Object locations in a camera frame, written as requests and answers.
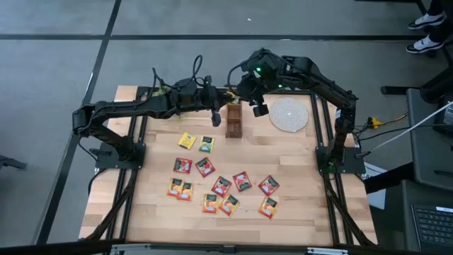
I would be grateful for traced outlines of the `black stand foot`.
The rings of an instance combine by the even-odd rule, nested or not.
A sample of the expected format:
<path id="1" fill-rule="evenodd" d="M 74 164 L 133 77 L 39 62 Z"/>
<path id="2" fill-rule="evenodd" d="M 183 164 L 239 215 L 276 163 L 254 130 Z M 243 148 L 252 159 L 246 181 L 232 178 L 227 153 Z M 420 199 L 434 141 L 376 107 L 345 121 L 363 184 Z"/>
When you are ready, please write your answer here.
<path id="1" fill-rule="evenodd" d="M 13 158 L 5 157 L 3 155 L 0 155 L 0 170 L 3 167 L 13 167 L 15 169 L 25 169 L 27 167 L 27 164 L 21 161 L 18 161 Z"/>

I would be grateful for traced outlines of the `person's leg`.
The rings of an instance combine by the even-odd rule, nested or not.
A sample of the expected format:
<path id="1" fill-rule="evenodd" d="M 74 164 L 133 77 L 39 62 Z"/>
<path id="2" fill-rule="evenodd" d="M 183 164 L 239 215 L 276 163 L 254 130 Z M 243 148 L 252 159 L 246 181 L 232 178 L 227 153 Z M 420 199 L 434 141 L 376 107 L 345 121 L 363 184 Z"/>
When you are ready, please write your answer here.
<path id="1" fill-rule="evenodd" d="M 432 22 L 439 22 L 441 18 L 444 19 L 429 34 L 429 38 L 433 42 L 443 43 L 453 31 L 453 0 L 432 0 L 427 14 Z"/>

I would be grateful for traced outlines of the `silver mounting bracket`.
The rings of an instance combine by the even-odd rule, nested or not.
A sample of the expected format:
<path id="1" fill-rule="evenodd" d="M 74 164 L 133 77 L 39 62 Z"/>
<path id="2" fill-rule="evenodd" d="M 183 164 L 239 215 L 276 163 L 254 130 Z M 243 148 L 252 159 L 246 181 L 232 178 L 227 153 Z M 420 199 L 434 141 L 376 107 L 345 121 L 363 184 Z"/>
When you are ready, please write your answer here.
<path id="1" fill-rule="evenodd" d="M 115 244 L 111 246 L 109 255 L 125 255 L 127 251 L 141 251 L 150 248 L 150 244 Z"/>
<path id="2" fill-rule="evenodd" d="M 349 255 L 348 250 L 308 247 L 305 255 Z"/>

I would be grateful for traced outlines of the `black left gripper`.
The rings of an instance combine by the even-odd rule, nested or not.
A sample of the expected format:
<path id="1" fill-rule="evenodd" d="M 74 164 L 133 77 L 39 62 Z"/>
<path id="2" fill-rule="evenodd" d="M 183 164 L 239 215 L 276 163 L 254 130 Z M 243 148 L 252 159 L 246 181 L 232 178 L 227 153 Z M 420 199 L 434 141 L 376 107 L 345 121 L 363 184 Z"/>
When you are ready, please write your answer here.
<path id="1" fill-rule="evenodd" d="M 222 97 L 222 102 L 223 103 L 229 103 L 230 102 L 230 97 L 229 97 L 229 91 L 228 90 L 223 90 L 222 91 L 223 96 Z M 219 100 L 217 97 L 217 89 L 212 85 L 212 77 L 211 76 L 206 76 L 204 78 L 204 83 L 203 83 L 203 88 L 201 92 L 201 100 L 200 100 L 200 106 L 201 110 L 211 110 L 212 113 L 212 125 L 214 127 L 218 127 L 221 124 L 221 116 L 219 114 Z"/>

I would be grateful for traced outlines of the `black laptop keyboard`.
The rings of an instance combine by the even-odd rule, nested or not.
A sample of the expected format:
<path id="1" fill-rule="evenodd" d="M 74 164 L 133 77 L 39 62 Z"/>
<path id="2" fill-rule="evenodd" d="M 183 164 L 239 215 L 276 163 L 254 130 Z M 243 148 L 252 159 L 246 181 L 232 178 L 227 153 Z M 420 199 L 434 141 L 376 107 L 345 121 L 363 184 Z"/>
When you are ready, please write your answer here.
<path id="1" fill-rule="evenodd" d="M 411 211 L 420 251 L 453 255 L 453 208 L 412 205 Z"/>

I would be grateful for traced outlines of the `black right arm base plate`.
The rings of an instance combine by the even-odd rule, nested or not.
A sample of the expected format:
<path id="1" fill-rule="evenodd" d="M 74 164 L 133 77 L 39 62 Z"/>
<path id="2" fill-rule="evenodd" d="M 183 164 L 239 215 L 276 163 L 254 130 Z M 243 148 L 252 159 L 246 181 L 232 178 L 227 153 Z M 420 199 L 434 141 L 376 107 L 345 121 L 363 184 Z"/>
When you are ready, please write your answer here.
<path id="1" fill-rule="evenodd" d="M 327 161 L 327 147 L 317 147 L 316 160 L 318 169 L 321 173 L 330 174 L 364 174 L 365 163 L 363 158 L 357 158 L 356 155 L 361 153 L 358 147 L 346 147 L 342 164 L 329 164 Z"/>

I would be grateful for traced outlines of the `red strawberry tea bag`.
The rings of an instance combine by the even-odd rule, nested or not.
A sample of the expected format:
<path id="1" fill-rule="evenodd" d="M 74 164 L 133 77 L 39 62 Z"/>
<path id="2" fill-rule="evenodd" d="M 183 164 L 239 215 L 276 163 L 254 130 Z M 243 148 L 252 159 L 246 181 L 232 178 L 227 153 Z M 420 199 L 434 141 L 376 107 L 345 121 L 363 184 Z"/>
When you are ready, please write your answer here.
<path id="1" fill-rule="evenodd" d="M 173 171 L 181 174 L 189 174 L 192 166 L 191 159 L 177 157 L 173 167 Z"/>
<path id="2" fill-rule="evenodd" d="M 203 178 L 216 171 L 215 167 L 208 157 L 204 157 L 200 161 L 196 162 L 195 166 L 197 167 L 197 170 L 200 172 Z"/>
<path id="3" fill-rule="evenodd" d="M 258 184 L 258 187 L 266 196 L 271 196 L 280 185 L 274 177 L 269 175 Z"/>
<path id="4" fill-rule="evenodd" d="M 234 175 L 233 180 L 236 185 L 236 188 L 238 189 L 238 192 L 248 190 L 253 186 L 250 178 L 248 177 L 248 174 L 245 171 L 237 175 Z"/>
<path id="5" fill-rule="evenodd" d="M 220 197 L 224 197 L 229 189 L 231 188 L 232 182 L 229 181 L 228 179 L 219 176 L 218 179 L 215 181 L 211 191 Z"/>

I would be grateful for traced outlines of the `brown wooden tea organizer box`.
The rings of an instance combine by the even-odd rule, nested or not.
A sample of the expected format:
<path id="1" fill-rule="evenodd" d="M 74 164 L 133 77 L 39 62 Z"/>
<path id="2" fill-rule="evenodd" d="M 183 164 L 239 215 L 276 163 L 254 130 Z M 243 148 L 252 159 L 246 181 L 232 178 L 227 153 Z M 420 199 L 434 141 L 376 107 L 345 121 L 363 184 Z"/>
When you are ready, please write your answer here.
<path id="1" fill-rule="evenodd" d="M 242 138 L 242 106 L 229 103 L 227 105 L 226 138 Z"/>

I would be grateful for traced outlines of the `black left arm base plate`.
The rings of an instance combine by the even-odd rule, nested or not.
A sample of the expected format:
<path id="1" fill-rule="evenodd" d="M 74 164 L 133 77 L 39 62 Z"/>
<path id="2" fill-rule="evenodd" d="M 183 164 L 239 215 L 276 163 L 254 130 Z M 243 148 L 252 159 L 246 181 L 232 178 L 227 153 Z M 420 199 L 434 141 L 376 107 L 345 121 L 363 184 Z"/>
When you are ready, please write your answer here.
<path id="1" fill-rule="evenodd" d="M 99 149 L 90 148 L 95 155 L 96 168 L 99 169 L 140 169 L 144 163 L 146 145 L 133 143 L 132 148 L 115 148 L 103 142 Z"/>

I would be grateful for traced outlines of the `person's foot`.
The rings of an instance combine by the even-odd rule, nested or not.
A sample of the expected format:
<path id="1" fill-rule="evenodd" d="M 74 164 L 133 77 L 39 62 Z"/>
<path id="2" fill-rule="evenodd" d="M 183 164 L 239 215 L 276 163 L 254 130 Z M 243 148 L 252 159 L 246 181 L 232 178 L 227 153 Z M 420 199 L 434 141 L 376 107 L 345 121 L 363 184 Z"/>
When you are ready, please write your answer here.
<path id="1" fill-rule="evenodd" d="M 421 54 L 431 50 L 438 50 L 443 46 L 443 42 L 434 42 L 430 39 L 429 36 L 426 36 L 425 38 L 416 41 L 412 45 L 408 45 L 406 47 L 406 52 L 410 54 Z"/>
<path id="2" fill-rule="evenodd" d="M 416 19 L 414 22 L 408 24 L 409 30 L 417 30 L 424 28 L 426 26 L 438 26 L 443 23 L 446 17 L 443 14 L 431 16 L 429 14 L 425 14 L 420 18 Z"/>

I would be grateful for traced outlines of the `white paper sheet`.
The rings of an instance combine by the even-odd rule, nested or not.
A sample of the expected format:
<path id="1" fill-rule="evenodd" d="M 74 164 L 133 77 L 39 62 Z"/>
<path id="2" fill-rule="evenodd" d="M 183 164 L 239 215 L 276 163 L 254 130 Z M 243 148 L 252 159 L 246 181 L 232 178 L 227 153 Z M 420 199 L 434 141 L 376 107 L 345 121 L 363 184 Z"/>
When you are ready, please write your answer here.
<path id="1" fill-rule="evenodd" d="M 365 162 L 364 165 L 365 165 L 365 173 L 361 174 L 361 178 L 363 181 L 386 172 L 385 169 L 382 169 L 373 164 L 369 164 L 367 162 Z M 385 201 L 386 201 L 386 189 L 382 189 L 380 191 L 367 194 L 367 199 L 368 199 L 368 203 L 371 207 L 374 207 L 374 208 L 377 208 L 380 210 L 384 210 Z"/>

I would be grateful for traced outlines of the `black desktop device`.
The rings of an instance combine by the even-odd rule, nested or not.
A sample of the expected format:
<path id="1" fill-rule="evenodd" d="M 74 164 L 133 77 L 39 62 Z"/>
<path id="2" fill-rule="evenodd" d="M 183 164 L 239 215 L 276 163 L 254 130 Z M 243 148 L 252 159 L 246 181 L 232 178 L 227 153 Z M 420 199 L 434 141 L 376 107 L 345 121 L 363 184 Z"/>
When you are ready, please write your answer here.
<path id="1" fill-rule="evenodd" d="M 451 102 L 453 102 L 453 93 L 446 93 L 439 99 L 438 107 L 442 108 Z M 435 124 L 433 130 L 453 138 L 453 104 L 435 116 Z"/>

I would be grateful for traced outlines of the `dark grey side desk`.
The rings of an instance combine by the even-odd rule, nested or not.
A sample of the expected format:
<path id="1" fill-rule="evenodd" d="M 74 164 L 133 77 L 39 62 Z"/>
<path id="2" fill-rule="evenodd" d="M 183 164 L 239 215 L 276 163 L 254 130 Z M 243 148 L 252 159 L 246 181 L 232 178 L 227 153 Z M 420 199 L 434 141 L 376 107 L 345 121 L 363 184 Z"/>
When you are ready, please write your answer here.
<path id="1" fill-rule="evenodd" d="M 407 250 L 421 252 L 418 246 L 411 206 L 434 205 L 453 208 L 453 191 L 424 186 L 411 181 L 402 182 L 402 191 L 406 248 Z"/>

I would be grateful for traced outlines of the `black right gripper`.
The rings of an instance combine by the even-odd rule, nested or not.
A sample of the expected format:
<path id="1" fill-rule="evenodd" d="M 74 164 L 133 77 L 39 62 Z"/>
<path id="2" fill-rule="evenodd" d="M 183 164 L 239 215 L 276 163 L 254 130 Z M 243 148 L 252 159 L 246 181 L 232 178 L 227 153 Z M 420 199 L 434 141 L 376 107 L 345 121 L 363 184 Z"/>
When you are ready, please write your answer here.
<path id="1" fill-rule="evenodd" d="M 236 86 L 235 102 L 247 101 L 253 106 L 255 117 L 261 117 L 269 113 L 268 106 L 264 104 L 263 96 L 269 92 L 267 80 L 258 78 L 252 73 L 244 74 Z"/>

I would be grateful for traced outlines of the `black chair base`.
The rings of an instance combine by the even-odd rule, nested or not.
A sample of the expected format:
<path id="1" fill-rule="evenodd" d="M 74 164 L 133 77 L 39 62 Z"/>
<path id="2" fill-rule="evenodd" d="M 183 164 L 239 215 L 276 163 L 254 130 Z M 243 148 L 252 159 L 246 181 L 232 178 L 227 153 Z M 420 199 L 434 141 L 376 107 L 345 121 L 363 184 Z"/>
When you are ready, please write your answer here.
<path id="1" fill-rule="evenodd" d="M 453 94 L 453 67 L 448 67 L 421 86 L 382 86 L 383 95 L 405 96 L 407 91 L 415 89 L 428 103 L 439 101 L 446 94 Z"/>

